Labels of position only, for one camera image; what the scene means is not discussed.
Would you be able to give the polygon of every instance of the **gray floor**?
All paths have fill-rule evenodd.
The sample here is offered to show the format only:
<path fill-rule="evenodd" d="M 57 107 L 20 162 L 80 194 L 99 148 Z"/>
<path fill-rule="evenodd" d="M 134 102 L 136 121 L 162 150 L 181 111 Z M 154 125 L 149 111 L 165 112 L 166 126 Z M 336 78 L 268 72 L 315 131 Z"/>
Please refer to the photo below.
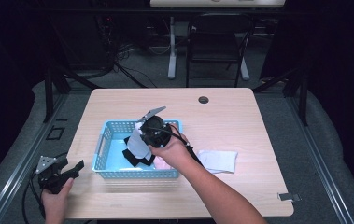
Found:
<path fill-rule="evenodd" d="M 240 81 L 239 87 L 255 88 L 261 84 L 259 74 L 269 44 L 270 41 L 267 39 L 251 38 L 246 53 L 251 79 Z M 173 80 L 167 78 L 168 53 L 153 54 L 149 51 L 133 50 L 127 59 L 120 61 L 120 64 L 145 73 L 148 77 L 131 71 L 138 80 L 151 88 L 153 84 L 149 78 L 158 88 L 184 87 L 183 48 L 178 48 L 177 53 L 177 77 Z M 197 69 L 198 72 L 204 73 L 205 71 L 202 72 L 200 69 L 208 68 Z M 121 72 L 113 72 L 91 81 L 105 88 L 138 88 Z M 40 155 L 55 156 L 69 149 L 90 96 L 87 88 L 76 81 L 70 80 L 70 85 L 73 90 L 68 95 L 59 95 L 55 92 L 55 100 L 59 105 L 56 108 L 59 109 L 48 124 L 42 123 L 45 118 L 44 83 L 34 87 L 36 98 L 30 117 L 0 165 L 0 223 L 23 223 L 21 199 L 27 176 L 22 174 L 27 174 L 27 171 L 36 166 Z M 299 194 L 302 200 L 293 204 L 295 212 L 291 217 L 267 217 L 267 221 L 269 223 L 353 223 L 354 180 L 343 163 L 343 149 L 332 123 L 317 99 L 309 94 L 307 104 L 309 126 L 303 127 L 295 116 L 295 100 L 284 98 L 279 91 L 280 88 L 282 83 L 255 96 L 288 191 Z M 46 140 L 52 125 L 64 128 L 60 140 Z M 313 148 L 318 150 L 325 161 L 325 173 L 329 172 L 332 175 L 331 184 L 329 179 L 323 179 L 324 167 L 318 167 L 318 162 L 313 157 Z M 26 157 L 32 159 L 27 162 L 24 160 Z M 340 195 L 342 201 L 332 199 L 334 195 Z M 340 214 L 335 209 L 337 205 L 344 206 L 347 212 Z M 43 222 L 30 191 L 26 198 L 26 211 L 30 223 Z M 343 219 L 345 214 L 351 217 Z M 83 223 L 84 220 L 67 222 Z"/>

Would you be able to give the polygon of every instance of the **white cloth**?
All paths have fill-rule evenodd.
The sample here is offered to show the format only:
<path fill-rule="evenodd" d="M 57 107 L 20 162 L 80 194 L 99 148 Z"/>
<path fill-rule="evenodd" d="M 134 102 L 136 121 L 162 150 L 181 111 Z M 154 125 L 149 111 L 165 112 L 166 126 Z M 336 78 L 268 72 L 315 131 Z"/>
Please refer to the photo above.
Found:
<path fill-rule="evenodd" d="M 133 153 L 137 159 L 145 158 L 150 160 L 151 152 L 147 144 L 142 141 L 141 130 L 139 128 L 142 126 L 141 122 L 137 122 L 135 129 L 131 133 L 131 136 L 127 142 L 127 148 Z"/>
<path fill-rule="evenodd" d="M 200 150 L 197 157 L 206 170 L 217 174 L 234 173 L 237 155 L 235 151 Z"/>

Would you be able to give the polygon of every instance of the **white object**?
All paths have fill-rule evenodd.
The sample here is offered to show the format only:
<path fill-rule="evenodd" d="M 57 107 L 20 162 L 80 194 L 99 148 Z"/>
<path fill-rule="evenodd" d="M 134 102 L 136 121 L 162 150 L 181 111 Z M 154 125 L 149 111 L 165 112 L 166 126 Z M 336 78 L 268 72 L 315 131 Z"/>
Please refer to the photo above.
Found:
<path fill-rule="evenodd" d="M 235 151 L 200 150 L 198 158 L 206 170 L 212 174 L 234 173 L 237 155 Z"/>
<path fill-rule="evenodd" d="M 246 60 L 244 58 L 243 58 L 243 62 L 241 63 L 241 77 L 245 81 L 249 80 L 249 73 L 248 73 L 248 69 L 247 69 L 247 64 L 246 64 Z"/>
<path fill-rule="evenodd" d="M 168 64 L 168 78 L 176 78 L 177 53 L 176 53 L 176 36 L 174 31 L 174 17 L 170 18 L 170 63 Z"/>
<path fill-rule="evenodd" d="M 144 141 L 142 141 L 141 138 L 141 130 L 139 128 L 142 126 L 141 122 L 137 122 L 135 125 L 135 129 L 131 133 L 131 136 L 127 142 L 127 148 L 133 153 L 133 155 L 137 159 L 142 159 L 145 158 L 147 160 L 150 160 L 151 157 L 151 152 L 150 149 L 148 148 L 147 144 L 145 144 Z"/>

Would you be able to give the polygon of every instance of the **human arm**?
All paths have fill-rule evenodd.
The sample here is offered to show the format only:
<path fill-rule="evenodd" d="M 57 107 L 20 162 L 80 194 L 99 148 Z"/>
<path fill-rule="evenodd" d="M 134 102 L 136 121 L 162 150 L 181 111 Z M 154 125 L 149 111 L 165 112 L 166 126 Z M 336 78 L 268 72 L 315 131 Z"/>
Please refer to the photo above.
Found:
<path fill-rule="evenodd" d="M 176 129 L 173 128 L 173 133 L 178 134 Z M 185 176 L 217 223 L 266 223 L 243 195 L 195 161 L 179 139 L 173 136 L 167 146 L 149 148 L 154 155 L 162 157 Z"/>
<path fill-rule="evenodd" d="M 73 178 L 69 178 L 58 194 L 52 194 L 48 189 L 42 192 L 42 203 L 45 207 L 46 223 L 59 224 L 65 219 L 65 212 L 68 206 L 68 193 L 74 183 Z"/>

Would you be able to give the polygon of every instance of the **forearm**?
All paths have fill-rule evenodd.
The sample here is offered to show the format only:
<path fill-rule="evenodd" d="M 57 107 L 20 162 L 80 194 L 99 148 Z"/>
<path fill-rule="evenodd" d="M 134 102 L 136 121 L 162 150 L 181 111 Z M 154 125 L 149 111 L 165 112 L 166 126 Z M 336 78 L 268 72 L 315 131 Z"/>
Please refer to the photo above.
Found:
<path fill-rule="evenodd" d="M 189 162 L 179 171 L 191 183 L 217 223 L 265 223 L 245 197 L 197 162 Z"/>
<path fill-rule="evenodd" d="M 46 217 L 45 224 L 63 224 L 64 217 Z"/>

